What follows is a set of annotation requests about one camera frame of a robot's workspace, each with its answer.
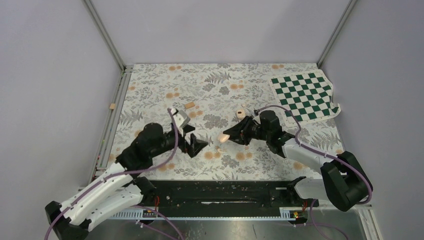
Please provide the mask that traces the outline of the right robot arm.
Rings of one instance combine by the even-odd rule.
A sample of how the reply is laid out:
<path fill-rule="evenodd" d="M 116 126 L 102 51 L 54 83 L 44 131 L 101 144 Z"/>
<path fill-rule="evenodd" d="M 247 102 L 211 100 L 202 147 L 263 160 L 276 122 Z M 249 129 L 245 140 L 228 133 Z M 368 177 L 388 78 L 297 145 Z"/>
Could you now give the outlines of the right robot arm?
<path fill-rule="evenodd" d="M 301 205 L 306 199 L 317 199 L 329 201 L 346 212 L 372 197 L 373 186 L 351 152 L 331 155 L 306 145 L 282 129 L 272 110 L 261 112 L 259 121 L 246 116 L 223 134 L 239 145 L 247 146 L 253 139 L 264 141 L 273 154 L 295 160 L 321 175 L 320 179 L 301 177 L 293 182 L 294 187 L 286 193 L 287 201 L 293 206 Z"/>

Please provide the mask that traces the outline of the beige earbud charging case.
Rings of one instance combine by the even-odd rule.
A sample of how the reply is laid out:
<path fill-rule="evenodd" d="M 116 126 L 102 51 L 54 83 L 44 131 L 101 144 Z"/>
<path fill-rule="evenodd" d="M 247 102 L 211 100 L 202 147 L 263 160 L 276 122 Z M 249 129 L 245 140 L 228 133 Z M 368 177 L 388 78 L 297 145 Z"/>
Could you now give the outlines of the beige earbud charging case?
<path fill-rule="evenodd" d="M 221 133 L 218 137 L 217 137 L 218 141 L 222 144 L 225 143 L 226 141 L 228 141 L 230 139 L 230 135 L 228 134 L 224 134 Z"/>

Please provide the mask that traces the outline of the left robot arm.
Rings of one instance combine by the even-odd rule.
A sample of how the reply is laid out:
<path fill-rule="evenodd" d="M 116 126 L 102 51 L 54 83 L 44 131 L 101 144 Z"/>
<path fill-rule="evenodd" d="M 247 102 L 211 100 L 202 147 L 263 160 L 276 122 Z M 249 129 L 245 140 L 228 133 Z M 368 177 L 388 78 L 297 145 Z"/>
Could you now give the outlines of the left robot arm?
<path fill-rule="evenodd" d="M 83 240 L 121 210 L 152 204 L 156 188 L 140 174 L 165 166 L 177 149 L 193 158 L 208 145 L 193 133 L 189 141 L 185 136 L 175 124 L 169 132 L 158 123 L 147 124 L 101 176 L 70 199 L 45 206 L 49 228 L 44 238 L 54 232 L 60 240 Z"/>

